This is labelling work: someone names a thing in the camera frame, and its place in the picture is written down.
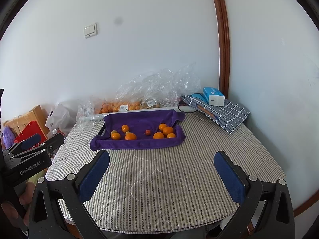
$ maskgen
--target gray pants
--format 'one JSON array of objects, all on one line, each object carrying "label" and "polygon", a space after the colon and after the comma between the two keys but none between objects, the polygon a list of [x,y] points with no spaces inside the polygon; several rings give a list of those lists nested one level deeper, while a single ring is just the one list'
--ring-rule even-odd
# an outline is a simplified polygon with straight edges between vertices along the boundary
[{"label": "gray pants", "polygon": [[[211,225],[197,227],[191,230],[169,233],[166,235],[165,239],[206,239],[208,232],[219,224],[220,222],[216,222]],[[106,235],[107,239],[133,239],[133,235],[112,233],[107,231],[103,231],[103,233]]]}]

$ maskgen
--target bag handle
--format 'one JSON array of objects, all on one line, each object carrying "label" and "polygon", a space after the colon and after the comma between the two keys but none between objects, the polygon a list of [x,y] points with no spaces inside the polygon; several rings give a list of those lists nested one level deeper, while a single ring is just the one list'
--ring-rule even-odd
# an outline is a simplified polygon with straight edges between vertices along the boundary
[{"label": "bag handle", "polygon": [[[28,119],[27,119],[25,116],[23,116],[23,115],[15,116],[15,117],[13,118],[13,120],[12,120],[12,123],[14,124],[14,119],[15,119],[15,118],[18,118],[18,119],[19,119],[20,116],[24,117],[24,118],[26,119],[27,123],[29,124],[29,126],[31,126],[30,123],[29,123],[29,121],[28,121]],[[21,131],[20,128],[19,128],[18,120],[17,120],[17,126],[18,126],[18,129],[19,129],[20,133],[23,134],[22,131]]]}]

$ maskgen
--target red bag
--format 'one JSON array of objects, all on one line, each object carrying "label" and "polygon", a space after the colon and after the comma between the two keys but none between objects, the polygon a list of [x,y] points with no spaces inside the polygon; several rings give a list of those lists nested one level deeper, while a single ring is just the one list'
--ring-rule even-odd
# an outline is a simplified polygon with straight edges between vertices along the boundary
[{"label": "red bag", "polygon": [[16,139],[13,141],[15,143],[21,142],[23,140],[28,139],[29,137],[39,134],[41,136],[40,143],[34,145],[32,148],[37,147],[38,145],[42,144],[46,139],[45,135],[43,134],[41,128],[39,127],[38,123],[34,120],[31,121],[22,131],[21,133],[16,137]]}]

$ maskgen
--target barcode sticker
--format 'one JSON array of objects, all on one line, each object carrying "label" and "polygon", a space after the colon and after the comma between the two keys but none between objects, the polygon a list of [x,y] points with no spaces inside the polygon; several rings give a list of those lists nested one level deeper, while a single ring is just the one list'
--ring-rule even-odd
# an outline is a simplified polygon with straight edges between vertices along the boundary
[{"label": "barcode sticker", "polygon": [[150,99],[149,101],[146,102],[147,106],[152,107],[154,105],[156,105],[156,102],[152,99]]},{"label": "barcode sticker", "polygon": [[121,105],[119,108],[119,112],[126,112],[129,109],[128,105]]}]

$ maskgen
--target table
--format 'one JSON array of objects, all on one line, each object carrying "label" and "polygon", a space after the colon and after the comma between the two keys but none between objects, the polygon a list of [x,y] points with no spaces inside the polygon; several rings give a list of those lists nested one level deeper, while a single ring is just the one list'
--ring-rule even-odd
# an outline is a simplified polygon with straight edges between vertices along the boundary
[{"label": "table", "polygon": [[[63,179],[95,156],[89,148],[103,121],[75,126],[60,147],[46,178]],[[231,135],[200,112],[178,123],[186,135],[176,147],[148,150],[108,150],[110,166],[87,210],[102,229],[129,234],[188,230],[233,214],[238,204],[218,176],[213,157],[224,150],[247,174],[276,182],[285,175],[269,152],[245,125]],[[63,201],[61,210],[72,220]]]}]

